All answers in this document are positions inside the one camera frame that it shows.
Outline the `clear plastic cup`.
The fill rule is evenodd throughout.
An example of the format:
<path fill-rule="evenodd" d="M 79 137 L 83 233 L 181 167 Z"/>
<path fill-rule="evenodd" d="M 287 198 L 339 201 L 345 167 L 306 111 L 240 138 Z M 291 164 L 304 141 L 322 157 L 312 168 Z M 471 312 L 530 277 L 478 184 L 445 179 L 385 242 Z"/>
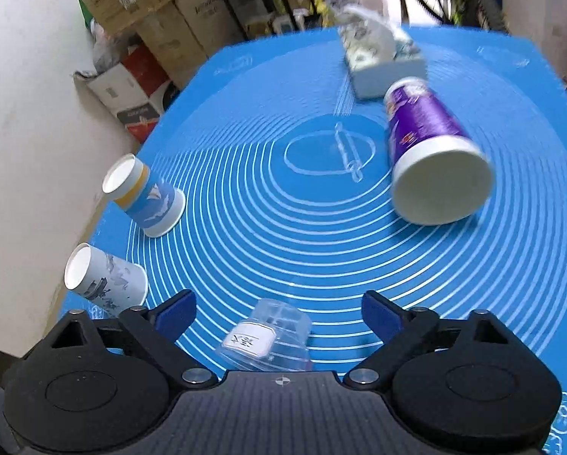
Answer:
<path fill-rule="evenodd" d="M 312 370 L 308 339 L 310 317 L 289 303 L 263 298 L 217 346 L 217 354 L 237 370 L 306 372 Z"/>

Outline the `white ink-print paper cup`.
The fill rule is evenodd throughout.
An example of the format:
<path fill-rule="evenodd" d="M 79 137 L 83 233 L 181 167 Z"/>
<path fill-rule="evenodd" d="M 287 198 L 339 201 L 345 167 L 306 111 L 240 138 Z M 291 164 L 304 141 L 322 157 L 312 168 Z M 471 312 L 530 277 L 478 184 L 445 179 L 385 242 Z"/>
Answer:
<path fill-rule="evenodd" d="M 71 253 L 64 268 L 65 288 L 110 315 L 142 306 L 149 294 L 146 270 L 135 263 L 103 252 L 87 242 Z"/>

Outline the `blue yellow paper cup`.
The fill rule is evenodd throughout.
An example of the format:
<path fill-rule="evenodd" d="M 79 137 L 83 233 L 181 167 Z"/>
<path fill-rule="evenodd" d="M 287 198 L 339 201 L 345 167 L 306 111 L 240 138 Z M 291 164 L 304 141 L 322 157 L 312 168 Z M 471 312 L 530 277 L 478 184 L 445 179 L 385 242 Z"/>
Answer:
<path fill-rule="evenodd" d="M 165 181 L 134 154 L 124 155 L 110 167 L 101 189 L 150 238 L 169 232 L 187 205 L 182 190 Z"/>

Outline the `purple white paper cup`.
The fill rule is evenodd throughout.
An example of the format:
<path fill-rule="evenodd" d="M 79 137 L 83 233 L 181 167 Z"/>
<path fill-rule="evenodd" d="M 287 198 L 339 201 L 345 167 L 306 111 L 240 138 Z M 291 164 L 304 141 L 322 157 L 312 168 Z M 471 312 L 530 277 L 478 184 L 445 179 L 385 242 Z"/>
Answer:
<path fill-rule="evenodd" d="M 438 226 L 480 210 L 492 190 L 493 169 L 426 80 L 396 81 L 384 106 L 391 200 L 399 217 Z"/>

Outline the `blue silicone baking mat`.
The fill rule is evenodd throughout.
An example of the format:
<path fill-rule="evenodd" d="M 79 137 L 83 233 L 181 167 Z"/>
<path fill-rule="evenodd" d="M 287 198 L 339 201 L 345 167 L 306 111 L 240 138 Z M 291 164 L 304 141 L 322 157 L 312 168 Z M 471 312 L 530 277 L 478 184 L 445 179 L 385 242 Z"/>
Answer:
<path fill-rule="evenodd" d="M 550 367 L 562 406 L 546 448 L 567 454 L 567 92 L 527 39 L 414 27 L 439 99 L 489 159 L 478 213 L 423 227 L 391 202 L 381 100 L 354 97 L 335 30 L 222 49 L 139 151 L 187 196 L 151 239 L 109 204 L 91 245 L 146 269 L 156 306 L 190 289 L 182 349 L 217 374 L 217 346 L 271 298 L 312 322 L 312 365 L 345 373 L 379 346 L 360 318 L 377 291 L 450 319 L 488 309 Z"/>

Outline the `red white cardboard box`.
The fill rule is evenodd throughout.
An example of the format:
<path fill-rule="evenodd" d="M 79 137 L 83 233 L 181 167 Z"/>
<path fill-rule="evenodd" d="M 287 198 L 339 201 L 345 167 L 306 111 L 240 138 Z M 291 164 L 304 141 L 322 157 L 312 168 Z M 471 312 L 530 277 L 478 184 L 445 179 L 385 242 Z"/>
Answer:
<path fill-rule="evenodd" d="M 85 85 L 139 144 L 181 92 L 144 44 L 107 71 L 75 72 L 74 81 Z"/>

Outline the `grey plastic bag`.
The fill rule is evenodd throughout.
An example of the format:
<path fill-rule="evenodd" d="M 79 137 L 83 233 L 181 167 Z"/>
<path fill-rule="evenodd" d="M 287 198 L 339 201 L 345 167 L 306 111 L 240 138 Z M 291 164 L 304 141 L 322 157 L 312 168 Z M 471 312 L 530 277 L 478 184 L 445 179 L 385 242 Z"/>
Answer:
<path fill-rule="evenodd" d="M 107 72 L 128 55 L 128 34 L 110 36 L 95 19 L 91 20 L 90 33 L 94 40 L 92 61 L 98 74 Z"/>

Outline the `white patterned tissue box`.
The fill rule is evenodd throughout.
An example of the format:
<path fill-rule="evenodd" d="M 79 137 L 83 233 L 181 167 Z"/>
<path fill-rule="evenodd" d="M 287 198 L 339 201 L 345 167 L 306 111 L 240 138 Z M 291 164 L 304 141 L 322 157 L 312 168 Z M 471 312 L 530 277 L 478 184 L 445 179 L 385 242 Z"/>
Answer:
<path fill-rule="evenodd" d="M 356 3 L 337 13 L 354 94 L 360 100 L 384 97 L 392 84 L 415 77 L 427 78 L 426 59 L 419 46 L 388 17 Z"/>

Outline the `lower brown cardboard box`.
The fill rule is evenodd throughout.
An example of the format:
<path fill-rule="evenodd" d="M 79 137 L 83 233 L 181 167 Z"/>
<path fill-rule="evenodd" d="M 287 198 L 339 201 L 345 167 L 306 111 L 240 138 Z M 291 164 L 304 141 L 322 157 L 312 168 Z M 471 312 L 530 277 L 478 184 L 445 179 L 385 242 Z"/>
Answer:
<path fill-rule="evenodd" d="M 220 49 L 242 41 L 221 0 L 173 0 L 145 17 L 135 30 L 180 89 Z"/>

